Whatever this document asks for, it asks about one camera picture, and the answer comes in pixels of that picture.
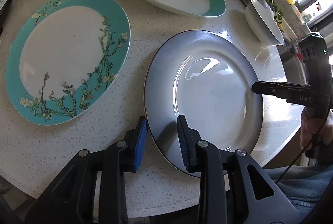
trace black cable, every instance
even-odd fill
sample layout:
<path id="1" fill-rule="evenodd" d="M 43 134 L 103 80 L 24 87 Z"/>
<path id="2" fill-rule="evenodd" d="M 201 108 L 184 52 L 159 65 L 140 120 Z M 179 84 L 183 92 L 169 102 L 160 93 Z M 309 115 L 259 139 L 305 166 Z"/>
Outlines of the black cable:
<path id="1" fill-rule="evenodd" d="M 330 114 L 330 109 L 328 110 L 326 117 L 323 121 L 323 123 L 321 124 L 321 126 L 319 127 L 319 129 L 317 130 L 317 132 L 315 133 L 315 135 L 318 135 L 319 132 L 321 131 L 321 129 L 324 127 L 324 124 L 326 123 L 326 120 L 328 118 L 328 115 Z M 303 148 L 303 150 L 298 154 L 298 156 L 294 159 L 294 161 L 292 161 L 292 163 L 288 166 L 288 168 L 286 168 L 286 170 L 280 175 L 280 177 L 276 180 L 276 184 L 282 179 L 282 177 L 287 173 L 287 171 L 291 168 L 292 165 L 295 164 L 295 162 L 297 161 L 297 159 L 299 159 L 299 157 L 305 152 L 305 150 L 307 149 L 307 147 L 310 145 L 310 143 L 312 142 L 312 139 L 308 142 L 308 144 Z"/>

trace sink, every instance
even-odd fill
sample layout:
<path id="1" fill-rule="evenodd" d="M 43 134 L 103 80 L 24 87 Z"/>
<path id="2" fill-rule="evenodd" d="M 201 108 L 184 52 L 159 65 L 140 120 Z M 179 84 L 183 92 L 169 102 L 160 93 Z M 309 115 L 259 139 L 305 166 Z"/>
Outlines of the sink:
<path id="1" fill-rule="evenodd" d="M 287 82 L 306 84 L 305 71 L 303 63 L 299 61 L 296 55 L 293 55 L 289 50 L 294 50 L 294 46 L 277 46 L 279 52 L 284 73 L 287 78 Z"/>

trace countertop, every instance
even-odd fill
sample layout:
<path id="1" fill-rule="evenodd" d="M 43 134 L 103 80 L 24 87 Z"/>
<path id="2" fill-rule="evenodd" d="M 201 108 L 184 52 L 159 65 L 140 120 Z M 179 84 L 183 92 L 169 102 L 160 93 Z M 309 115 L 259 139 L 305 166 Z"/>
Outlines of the countertop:
<path id="1" fill-rule="evenodd" d="M 122 70 L 110 89 L 86 113 L 57 126 L 26 121 L 6 92 L 8 52 L 20 27 L 50 0 L 13 0 L 0 40 L 0 174 L 37 198 L 56 174 L 81 149 L 106 149 L 133 129 L 144 114 L 144 80 L 157 49 L 173 35 L 192 29 L 218 33 L 238 47 L 259 80 L 286 81 L 276 47 L 265 47 L 252 33 L 240 0 L 225 0 L 226 12 L 205 19 L 173 14 L 144 0 L 116 0 L 126 11 L 132 38 Z M 254 159 L 265 165 L 292 138 L 300 126 L 301 106 L 264 96 L 264 118 Z M 142 165 L 126 174 L 129 217 L 164 214 L 199 202 L 199 179 L 186 175 L 162 156 L 149 136 Z"/>

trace gray plate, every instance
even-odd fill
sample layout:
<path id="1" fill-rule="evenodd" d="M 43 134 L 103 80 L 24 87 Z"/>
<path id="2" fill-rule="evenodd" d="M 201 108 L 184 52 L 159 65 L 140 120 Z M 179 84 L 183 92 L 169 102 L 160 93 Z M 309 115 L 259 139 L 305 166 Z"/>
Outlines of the gray plate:
<path id="1" fill-rule="evenodd" d="M 176 130 L 181 114 L 219 149 L 252 152 L 263 117 L 262 96 L 251 89 L 256 81 L 245 56 L 212 32 L 186 31 L 167 40 L 156 52 L 144 85 L 150 131 L 166 159 L 186 172 Z"/>

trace human hand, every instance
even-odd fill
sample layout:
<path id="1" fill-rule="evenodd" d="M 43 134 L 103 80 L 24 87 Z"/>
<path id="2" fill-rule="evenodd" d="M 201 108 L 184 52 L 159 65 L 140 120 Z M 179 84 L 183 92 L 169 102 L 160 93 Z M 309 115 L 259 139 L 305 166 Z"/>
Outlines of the human hand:
<path id="1" fill-rule="evenodd" d="M 306 116 L 305 108 L 301 114 L 301 149 L 308 144 L 308 142 L 312 139 L 312 136 L 317 133 L 318 129 L 321 127 L 323 123 L 323 119 L 312 118 L 308 119 Z M 319 132 L 318 135 L 322 135 L 322 140 L 325 145 L 328 145 L 333 140 L 333 112 L 330 110 L 327 120 Z M 312 143 L 309 144 L 307 150 L 311 150 Z"/>

